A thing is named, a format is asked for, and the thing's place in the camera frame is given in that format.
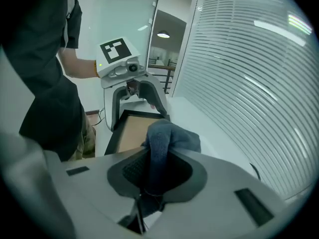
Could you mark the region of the dark blue cloth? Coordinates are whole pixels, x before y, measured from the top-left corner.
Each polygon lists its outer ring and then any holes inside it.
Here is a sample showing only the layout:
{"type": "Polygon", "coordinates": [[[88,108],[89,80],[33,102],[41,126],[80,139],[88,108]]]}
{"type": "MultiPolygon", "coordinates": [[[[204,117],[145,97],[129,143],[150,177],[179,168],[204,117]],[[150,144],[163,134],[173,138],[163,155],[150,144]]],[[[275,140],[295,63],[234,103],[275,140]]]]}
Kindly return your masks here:
{"type": "Polygon", "coordinates": [[[168,150],[177,147],[200,153],[201,143],[198,134],[160,119],[148,127],[142,146],[150,149],[149,177],[141,203],[145,218],[160,209],[161,196],[168,185],[168,150]]]}

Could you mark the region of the black metal railing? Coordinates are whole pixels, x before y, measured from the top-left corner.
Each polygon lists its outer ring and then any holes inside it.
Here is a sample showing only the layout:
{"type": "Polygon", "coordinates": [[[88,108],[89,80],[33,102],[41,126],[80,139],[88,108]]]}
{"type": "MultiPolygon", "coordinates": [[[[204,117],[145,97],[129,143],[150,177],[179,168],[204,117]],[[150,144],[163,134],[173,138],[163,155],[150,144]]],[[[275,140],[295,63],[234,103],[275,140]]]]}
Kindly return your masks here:
{"type": "Polygon", "coordinates": [[[155,76],[165,92],[169,94],[173,82],[176,63],[168,61],[168,65],[160,65],[156,59],[149,59],[148,72],[155,76]]]}

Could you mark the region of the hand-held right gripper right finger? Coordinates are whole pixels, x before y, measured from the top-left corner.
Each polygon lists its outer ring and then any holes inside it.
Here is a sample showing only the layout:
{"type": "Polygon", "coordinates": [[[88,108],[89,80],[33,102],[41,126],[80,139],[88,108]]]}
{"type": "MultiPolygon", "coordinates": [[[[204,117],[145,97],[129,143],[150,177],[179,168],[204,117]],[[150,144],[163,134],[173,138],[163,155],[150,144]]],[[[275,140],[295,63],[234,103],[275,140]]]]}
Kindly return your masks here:
{"type": "Polygon", "coordinates": [[[171,153],[192,175],[163,195],[149,239],[267,239],[289,220],[288,205],[241,167],[190,150],[171,153]]]}

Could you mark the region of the person's black t-shirt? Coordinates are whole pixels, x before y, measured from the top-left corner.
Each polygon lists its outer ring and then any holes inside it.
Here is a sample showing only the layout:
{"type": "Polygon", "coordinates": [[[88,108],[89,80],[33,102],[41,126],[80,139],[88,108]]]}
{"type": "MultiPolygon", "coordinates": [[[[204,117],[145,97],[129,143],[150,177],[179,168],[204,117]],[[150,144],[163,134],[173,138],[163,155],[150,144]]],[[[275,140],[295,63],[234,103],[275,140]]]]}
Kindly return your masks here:
{"type": "Polygon", "coordinates": [[[77,87],[63,74],[60,48],[77,48],[81,10],[67,0],[15,0],[2,27],[4,52],[35,98],[20,134],[69,160],[78,146],[84,111],[77,87]]]}

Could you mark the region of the person's left forearm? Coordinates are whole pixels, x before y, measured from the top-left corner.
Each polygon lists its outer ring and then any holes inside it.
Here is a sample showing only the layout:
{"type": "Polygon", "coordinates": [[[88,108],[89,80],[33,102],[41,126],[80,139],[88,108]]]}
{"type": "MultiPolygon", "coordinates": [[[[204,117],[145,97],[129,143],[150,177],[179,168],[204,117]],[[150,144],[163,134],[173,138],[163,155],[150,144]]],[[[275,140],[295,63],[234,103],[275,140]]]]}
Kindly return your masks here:
{"type": "Polygon", "coordinates": [[[78,58],[75,49],[61,48],[58,57],[67,76],[77,79],[99,78],[96,60],[78,58]]]}

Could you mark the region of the frosted glass door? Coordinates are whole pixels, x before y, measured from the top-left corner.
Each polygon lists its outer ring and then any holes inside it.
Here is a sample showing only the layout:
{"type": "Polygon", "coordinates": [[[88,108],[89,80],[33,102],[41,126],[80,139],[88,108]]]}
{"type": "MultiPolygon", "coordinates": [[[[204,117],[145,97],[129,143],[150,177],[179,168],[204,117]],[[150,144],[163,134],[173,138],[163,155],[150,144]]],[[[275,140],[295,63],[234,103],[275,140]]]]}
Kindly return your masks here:
{"type": "Polygon", "coordinates": [[[146,64],[157,0],[79,0],[82,21],[77,56],[96,59],[98,44],[126,37],[146,64]]]}

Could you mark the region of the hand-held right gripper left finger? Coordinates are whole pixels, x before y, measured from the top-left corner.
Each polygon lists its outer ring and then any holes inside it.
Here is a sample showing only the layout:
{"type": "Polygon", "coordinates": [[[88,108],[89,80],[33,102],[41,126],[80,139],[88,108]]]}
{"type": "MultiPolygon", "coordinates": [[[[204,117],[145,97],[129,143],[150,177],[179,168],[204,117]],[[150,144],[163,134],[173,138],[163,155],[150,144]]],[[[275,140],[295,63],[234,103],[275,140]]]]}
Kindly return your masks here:
{"type": "Polygon", "coordinates": [[[45,151],[52,186],[71,223],[63,239],[149,239],[138,202],[140,190],[122,172],[126,162],[145,153],[138,147],[61,162],[56,153],[45,151]]]}

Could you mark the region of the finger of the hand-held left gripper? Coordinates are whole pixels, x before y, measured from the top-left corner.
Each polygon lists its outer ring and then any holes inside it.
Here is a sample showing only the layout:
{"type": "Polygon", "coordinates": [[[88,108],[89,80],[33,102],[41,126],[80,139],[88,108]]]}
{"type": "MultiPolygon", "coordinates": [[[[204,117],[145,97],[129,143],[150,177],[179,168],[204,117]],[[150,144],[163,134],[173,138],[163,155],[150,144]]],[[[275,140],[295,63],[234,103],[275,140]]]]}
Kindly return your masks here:
{"type": "Polygon", "coordinates": [[[117,84],[104,89],[105,120],[110,131],[114,131],[114,127],[119,119],[120,100],[126,95],[126,84],[117,84]]]}
{"type": "Polygon", "coordinates": [[[140,81],[139,98],[145,99],[151,106],[154,106],[164,118],[170,119],[167,110],[166,95],[161,87],[158,90],[152,82],[140,81]]]}

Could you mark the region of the wide window blind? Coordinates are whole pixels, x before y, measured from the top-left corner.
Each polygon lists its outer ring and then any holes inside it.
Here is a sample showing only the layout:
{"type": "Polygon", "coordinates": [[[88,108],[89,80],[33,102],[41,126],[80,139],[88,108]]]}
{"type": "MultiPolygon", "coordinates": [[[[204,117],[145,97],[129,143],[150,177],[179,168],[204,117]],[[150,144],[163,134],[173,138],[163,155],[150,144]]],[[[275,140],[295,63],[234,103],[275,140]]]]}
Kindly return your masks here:
{"type": "Polygon", "coordinates": [[[319,40],[293,0],[195,0],[175,80],[282,198],[316,180],[319,40]]]}

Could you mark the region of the person's olive trousers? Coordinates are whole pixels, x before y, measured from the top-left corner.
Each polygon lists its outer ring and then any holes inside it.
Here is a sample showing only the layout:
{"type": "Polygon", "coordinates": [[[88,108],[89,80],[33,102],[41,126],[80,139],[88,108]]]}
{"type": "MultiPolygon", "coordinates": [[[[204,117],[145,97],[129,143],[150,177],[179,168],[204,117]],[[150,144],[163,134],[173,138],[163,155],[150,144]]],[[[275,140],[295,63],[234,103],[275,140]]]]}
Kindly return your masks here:
{"type": "Polygon", "coordinates": [[[72,156],[68,159],[68,161],[75,161],[75,160],[96,157],[95,147],[96,147],[96,130],[90,124],[87,115],[84,114],[81,133],[78,137],[78,145],[74,153],[72,154],[72,156]]]}

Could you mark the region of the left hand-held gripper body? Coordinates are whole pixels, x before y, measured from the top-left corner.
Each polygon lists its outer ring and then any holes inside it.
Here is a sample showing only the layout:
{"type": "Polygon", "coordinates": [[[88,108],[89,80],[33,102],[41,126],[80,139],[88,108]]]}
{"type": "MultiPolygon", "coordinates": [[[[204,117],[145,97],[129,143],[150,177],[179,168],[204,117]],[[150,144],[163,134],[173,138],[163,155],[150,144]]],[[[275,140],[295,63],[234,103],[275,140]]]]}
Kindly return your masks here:
{"type": "Polygon", "coordinates": [[[133,79],[147,80],[147,71],[140,64],[139,57],[139,51],[125,37],[98,44],[96,66],[102,88],[111,88],[133,79]]]}

